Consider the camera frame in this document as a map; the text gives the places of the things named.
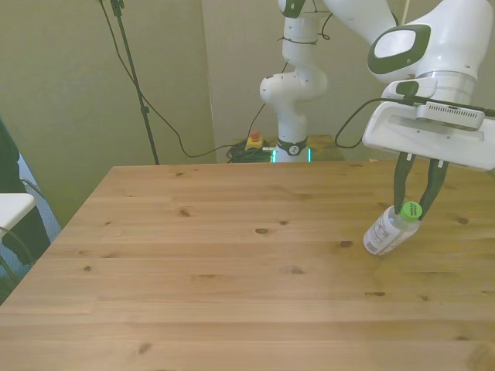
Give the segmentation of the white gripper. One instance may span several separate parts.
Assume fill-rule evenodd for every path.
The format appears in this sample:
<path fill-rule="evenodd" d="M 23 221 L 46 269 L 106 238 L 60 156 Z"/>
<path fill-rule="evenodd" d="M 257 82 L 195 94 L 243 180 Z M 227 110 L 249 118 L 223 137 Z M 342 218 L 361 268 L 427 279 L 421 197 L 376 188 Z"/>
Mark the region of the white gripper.
<path fill-rule="evenodd" d="M 414 107 L 386 102 L 380 104 L 363 136 L 370 148 L 400 152 L 394 170 L 394 213 L 398 215 L 404 204 L 407 177 L 414 165 L 414 155 L 433 158 L 429 162 L 428 180 L 420 199 L 423 220 L 446 178 L 449 163 L 494 170 L 494 121 L 486 119 L 478 131 L 420 121 Z"/>

